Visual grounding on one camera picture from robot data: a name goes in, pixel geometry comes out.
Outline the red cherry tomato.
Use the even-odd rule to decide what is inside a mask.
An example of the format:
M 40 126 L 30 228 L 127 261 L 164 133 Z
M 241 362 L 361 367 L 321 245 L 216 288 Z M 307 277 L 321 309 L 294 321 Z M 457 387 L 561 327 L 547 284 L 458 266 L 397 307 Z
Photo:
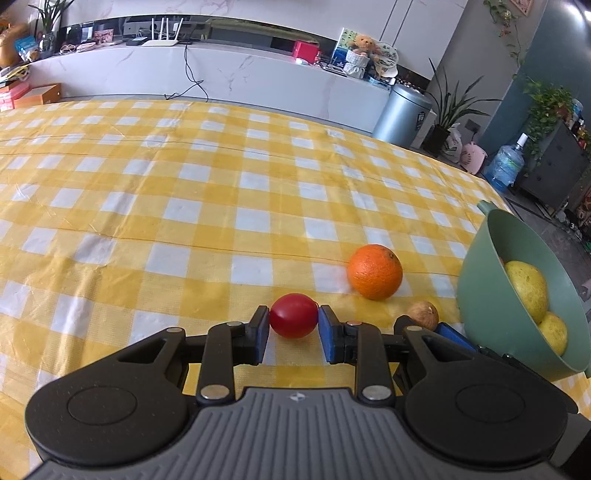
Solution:
M 270 327 L 283 338 L 300 339 L 317 325 L 318 304 L 307 295 L 290 293 L 271 305 Z

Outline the large orange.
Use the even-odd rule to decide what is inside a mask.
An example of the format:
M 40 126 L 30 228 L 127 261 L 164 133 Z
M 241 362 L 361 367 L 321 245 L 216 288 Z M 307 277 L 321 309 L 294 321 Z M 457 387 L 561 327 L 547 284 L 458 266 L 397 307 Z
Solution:
M 360 247 L 346 266 L 349 284 L 363 297 L 382 301 L 393 296 L 401 286 L 404 271 L 394 252 L 379 244 Z

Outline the small brown fruit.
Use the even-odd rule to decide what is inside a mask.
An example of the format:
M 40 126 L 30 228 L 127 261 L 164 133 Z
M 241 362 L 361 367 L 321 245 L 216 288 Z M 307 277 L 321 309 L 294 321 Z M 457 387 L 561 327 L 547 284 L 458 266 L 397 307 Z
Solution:
M 417 301 L 407 309 L 407 315 L 415 323 L 430 331 L 435 331 L 439 324 L 439 311 L 429 301 Z

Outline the green bowl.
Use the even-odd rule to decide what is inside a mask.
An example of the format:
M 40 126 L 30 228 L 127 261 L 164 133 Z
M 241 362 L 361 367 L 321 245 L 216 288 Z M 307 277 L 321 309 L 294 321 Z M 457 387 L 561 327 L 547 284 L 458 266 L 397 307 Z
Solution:
M 590 374 L 590 333 L 583 302 L 562 264 L 527 224 L 491 202 L 464 259 L 457 287 L 467 337 L 499 355 L 509 354 L 549 381 Z M 556 354 L 513 288 L 505 266 L 522 261 L 544 276 L 549 310 L 566 324 L 568 343 Z

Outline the large yellow-green pear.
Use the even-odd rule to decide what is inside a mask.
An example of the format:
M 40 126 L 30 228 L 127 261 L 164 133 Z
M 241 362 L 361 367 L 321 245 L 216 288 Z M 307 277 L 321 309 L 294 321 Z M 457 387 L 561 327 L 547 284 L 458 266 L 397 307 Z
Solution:
M 540 324 L 549 309 L 548 287 L 542 272 L 517 260 L 507 262 L 505 271 L 527 312 Z

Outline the yellow checkered tablecloth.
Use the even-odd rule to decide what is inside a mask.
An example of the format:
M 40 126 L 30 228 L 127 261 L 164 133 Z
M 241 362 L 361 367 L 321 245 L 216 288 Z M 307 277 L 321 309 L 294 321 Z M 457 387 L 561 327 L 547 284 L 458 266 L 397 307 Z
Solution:
M 472 342 L 457 287 L 483 180 L 365 136 L 221 104 L 83 101 L 1 117 L 5 479 L 586 479 L 590 386 Z M 399 258 L 373 301 L 360 247 Z M 394 402 L 359 402 L 318 325 L 270 327 L 235 402 L 198 402 L 212 327 L 307 295 L 379 328 Z M 477 353 L 407 309 L 429 301 Z

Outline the pink piggy fan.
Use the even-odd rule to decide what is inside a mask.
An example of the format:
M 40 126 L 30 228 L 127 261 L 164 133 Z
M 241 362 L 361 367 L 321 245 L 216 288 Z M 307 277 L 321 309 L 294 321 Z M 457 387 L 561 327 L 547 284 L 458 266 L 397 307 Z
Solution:
M 474 141 L 471 141 L 463 146 L 460 155 L 460 165 L 468 173 L 477 175 L 487 157 L 487 152 Z

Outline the dark grey drawer cabinet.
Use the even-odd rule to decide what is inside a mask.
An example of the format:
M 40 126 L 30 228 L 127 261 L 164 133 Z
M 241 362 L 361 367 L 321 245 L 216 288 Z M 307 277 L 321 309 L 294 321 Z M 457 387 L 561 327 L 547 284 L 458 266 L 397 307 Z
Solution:
M 589 166 L 586 151 L 560 120 L 543 142 L 541 156 L 519 182 L 519 189 L 558 210 Z

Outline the silver pedal trash bin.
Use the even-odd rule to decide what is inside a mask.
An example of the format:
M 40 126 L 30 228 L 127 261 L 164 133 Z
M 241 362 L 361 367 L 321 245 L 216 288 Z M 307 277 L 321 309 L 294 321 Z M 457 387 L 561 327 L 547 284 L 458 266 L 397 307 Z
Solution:
M 403 148 L 410 147 L 431 107 L 431 100 L 420 91 L 394 84 L 372 137 Z

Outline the tall leafy potted plant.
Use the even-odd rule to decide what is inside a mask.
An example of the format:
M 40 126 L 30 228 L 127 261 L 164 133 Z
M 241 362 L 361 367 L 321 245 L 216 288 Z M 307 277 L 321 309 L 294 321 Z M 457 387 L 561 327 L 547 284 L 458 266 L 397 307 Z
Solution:
M 426 91 L 425 94 L 434 101 L 436 122 L 428 132 L 422 148 L 427 153 L 438 157 L 451 134 L 451 128 L 454 124 L 469 115 L 489 116 L 489 113 L 480 110 L 477 105 L 498 103 L 500 99 L 479 97 L 472 94 L 473 89 L 483 79 L 482 76 L 478 77 L 464 90 L 461 90 L 459 81 L 452 85 L 444 66 L 436 68 L 432 60 L 429 60 L 429 62 L 433 70 L 433 80 L 438 93 L 434 94 Z

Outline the white marble tv cabinet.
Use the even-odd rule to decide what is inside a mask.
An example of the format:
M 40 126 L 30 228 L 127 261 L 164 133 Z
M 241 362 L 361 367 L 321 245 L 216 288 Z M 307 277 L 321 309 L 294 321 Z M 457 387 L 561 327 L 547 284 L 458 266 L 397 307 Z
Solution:
M 374 129 L 389 96 L 384 88 L 298 65 L 287 55 L 207 43 L 56 55 L 33 63 L 30 81 L 59 83 L 67 98 L 182 93 L 364 132 Z

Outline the teddy bear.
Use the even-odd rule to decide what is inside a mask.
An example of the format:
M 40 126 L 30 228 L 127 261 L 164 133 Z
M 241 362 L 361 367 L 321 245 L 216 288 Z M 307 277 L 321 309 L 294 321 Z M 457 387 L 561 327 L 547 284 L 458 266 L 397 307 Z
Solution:
M 353 40 L 348 43 L 349 50 L 352 50 L 356 55 L 370 57 L 370 55 L 377 55 L 381 52 L 377 42 L 370 36 L 356 33 Z

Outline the white wifi router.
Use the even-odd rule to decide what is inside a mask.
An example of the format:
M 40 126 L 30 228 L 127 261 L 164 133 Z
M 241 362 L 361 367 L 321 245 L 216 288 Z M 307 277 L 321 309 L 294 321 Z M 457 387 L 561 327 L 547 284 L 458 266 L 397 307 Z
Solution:
M 159 28 L 156 29 L 155 19 L 151 21 L 150 36 L 142 43 L 143 47 L 172 47 L 179 43 L 180 30 L 184 24 L 181 18 L 172 24 L 169 17 L 160 19 Z

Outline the orange cardboard box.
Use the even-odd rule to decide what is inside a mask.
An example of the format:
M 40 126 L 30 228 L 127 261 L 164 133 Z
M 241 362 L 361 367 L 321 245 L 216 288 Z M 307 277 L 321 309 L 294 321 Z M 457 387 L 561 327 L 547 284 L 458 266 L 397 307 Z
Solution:
M 14 108 L 20 109 L 38 105 L 58 103 L 61 100 L 61 85 L 51 84 L 32 88 L 14 101 Z

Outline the potted plant left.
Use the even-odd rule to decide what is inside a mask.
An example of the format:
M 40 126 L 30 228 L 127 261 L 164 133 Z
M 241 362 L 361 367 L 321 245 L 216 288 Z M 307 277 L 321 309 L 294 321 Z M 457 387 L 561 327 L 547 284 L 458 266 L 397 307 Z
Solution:
M 54 54 L 56 44 L 54 27 L 56 22 L 61 19 L 64 12 L 73 3 L 74 0 L 44 0 L 40 1 L 37 5 L 29 4 L 29 7 L 38 13 L 41 21 L 41 37 L 38 45 L 42 59 Z

